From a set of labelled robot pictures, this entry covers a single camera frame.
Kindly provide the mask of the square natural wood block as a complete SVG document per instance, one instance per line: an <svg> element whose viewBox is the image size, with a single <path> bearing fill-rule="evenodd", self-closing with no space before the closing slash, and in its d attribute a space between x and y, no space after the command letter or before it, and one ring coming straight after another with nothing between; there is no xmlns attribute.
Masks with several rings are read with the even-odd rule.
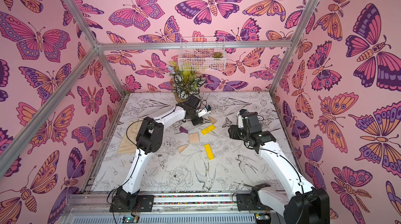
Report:
<svg viewBox="0 0 401 224"><path fill-rule="evenodd" d="M189 134L188 137L189 137L190 144L196 144L196 143L199 143L199 141L200 141L198 133Z"/></svg>

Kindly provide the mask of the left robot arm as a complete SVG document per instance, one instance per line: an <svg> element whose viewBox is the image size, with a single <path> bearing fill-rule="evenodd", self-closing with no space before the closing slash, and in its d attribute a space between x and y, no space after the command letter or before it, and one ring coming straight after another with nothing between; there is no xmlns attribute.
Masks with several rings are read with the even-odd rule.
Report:
<svg viewBox="0 0 401 224"><path fill-rule="evenodd" d="M125 137L135 146L136 153L127 177L120 186L123 192L133 195L140 191L148 161L162 146L166 128L182 120L189 120L194 126L200 125L203 123L203 116L210 111L209 105L202 104L198 97L192 95L187 101L177 103L160 116L155 118L147 116L129 124Z"/></svg>

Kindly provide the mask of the purple triangle block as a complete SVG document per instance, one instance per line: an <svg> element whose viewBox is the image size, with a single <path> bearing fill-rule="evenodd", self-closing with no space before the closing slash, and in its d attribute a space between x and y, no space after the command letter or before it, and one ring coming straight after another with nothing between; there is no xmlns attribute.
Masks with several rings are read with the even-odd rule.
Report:
<svg viewBox="0 0 401 224"><path fill-rule="evenodd" d="M188 130L186 130L184 127L180 127L179 128L179 131L180 131L180 133L185 133L185 134L188 134L189 132L188 132Z"/></svg>

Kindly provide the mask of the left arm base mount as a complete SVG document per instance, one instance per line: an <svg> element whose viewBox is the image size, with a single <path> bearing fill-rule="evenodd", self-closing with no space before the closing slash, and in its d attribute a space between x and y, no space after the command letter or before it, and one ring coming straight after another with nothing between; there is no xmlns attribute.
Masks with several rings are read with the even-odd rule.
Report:
<svg viewBox="0 0 401 224"><path fill-rule="evenodd" d="M139 194L139 192L131 194L124 191L122 187L119 187L112 198L109 212L151 212L154 205L154 199L154 195L142 195Z"/></svg>

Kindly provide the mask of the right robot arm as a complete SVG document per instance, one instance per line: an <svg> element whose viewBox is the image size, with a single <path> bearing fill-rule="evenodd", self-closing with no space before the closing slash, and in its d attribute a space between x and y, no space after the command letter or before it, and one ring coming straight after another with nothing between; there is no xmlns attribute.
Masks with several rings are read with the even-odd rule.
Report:
<svg viewBox="0 0 401 224"><path fill-rule="evenodd" d="M286 158L276 138L263 131L258 113L242 109L237 124L231 125L231 139L241 140L246 148L255 151L271 167L282 184L285 194L267 184L254 186L251 199L275 211L287 224L330 223L330 198L325 189L316 188Z"/></svg>

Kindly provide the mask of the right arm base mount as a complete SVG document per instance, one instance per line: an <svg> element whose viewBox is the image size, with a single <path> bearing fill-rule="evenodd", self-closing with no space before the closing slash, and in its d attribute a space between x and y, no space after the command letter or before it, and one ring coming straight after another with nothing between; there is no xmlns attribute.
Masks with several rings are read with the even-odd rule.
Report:
<svg viewBox="0 0 401 224"><path fill-rule="evenodd" d="M273 193L278 193L270 184L262 183L251 187L249 193L235 193L232 196L232 201L236 202L239 211L270 211L272 208L263 205L259 198L259 191L267 187L268 190L272 190Z"/></svg>

